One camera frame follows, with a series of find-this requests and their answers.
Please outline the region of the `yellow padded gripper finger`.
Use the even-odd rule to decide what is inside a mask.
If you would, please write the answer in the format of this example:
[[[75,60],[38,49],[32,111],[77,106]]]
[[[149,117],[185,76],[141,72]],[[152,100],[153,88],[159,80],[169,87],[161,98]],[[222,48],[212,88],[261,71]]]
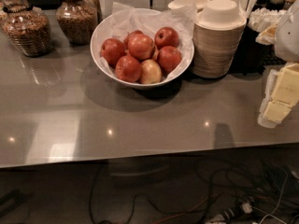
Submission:
[[[258,123],[276,128],[299,103],[299,63],[286,63],[271,69],[266,80]]]
[[[276,43],[276,31],[278,26],[276,24],[272,24],[258,34],[255,41],[262,45],[274,45]]]

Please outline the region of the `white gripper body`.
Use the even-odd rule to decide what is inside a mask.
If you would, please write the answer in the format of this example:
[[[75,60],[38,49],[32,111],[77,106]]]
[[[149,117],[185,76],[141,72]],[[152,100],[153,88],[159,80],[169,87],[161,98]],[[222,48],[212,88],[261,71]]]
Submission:
[[[275,53],[286,62],[299,62],[299,0],[279,20]]]

